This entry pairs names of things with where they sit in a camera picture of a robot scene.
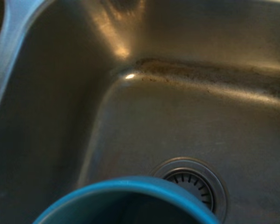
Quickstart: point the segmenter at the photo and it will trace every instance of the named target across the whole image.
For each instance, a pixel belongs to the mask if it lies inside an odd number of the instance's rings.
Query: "blue mug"
[[[218,224],[195,196],[174,183],[130,176],[91,184],[59,199],[33,224]]]

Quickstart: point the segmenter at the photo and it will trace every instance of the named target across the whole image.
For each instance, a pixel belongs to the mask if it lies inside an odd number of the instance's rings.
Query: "metal drain ring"
[[[209,192],[199,194],[199,190],[197,191],[194,188],[195,186],[183,184],[181,174],[184,175],[191,174],[197,177],[197,179],[199,179],[198,181],[201,181],[202,183],[205,184]],[[204,196],[201,195],[209,193],[210,197],[208,198],[208,202],[210,202],[211,205],[209,205],[208,203],[205,204],[207,205],[207,207],[209,207],[212,210],[212,212],[216,215],[216,217],[221,222],[224,221],[226,216],[226,210],[227,210],[227,196],[226,196],[227,190],[221,184],[222,181],[219,181],[217,177],[218,175],[217,174],[215,175],[214,172],[211,171],[209,167],[205,165],[203,162],[189,157],[174,158],[165,161],[159,166],[157,166],[150,173],[150,175],[162,179],[166,179],[175,183],[177,182],[174,176],[177,175],[176,176],[176,179],[178,181],[177,184],[179,184],[181,187],[184,187],[186,190],[194,194],[201,201],[204,201],[203,198]]]

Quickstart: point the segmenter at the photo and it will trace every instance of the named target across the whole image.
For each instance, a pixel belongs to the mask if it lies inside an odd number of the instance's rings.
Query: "sink basin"
[[[0,224],[185,156],[224,223],[280,224],[280,0],[5,4]]]

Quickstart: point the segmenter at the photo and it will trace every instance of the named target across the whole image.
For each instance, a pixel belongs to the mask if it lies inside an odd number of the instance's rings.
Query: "drain strainer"
[[[206,181],[189,171],[174,172],[164,179],[178,184],[185,188],[188,192],[196,196],[202,203],[204,203],[211,211],[214,208],[214,198],[209,185]]]
[[[226,189],[203,162],[181,157],[160,164],[151,175],[178,184],[196,196],[223,222],[227,209]]]

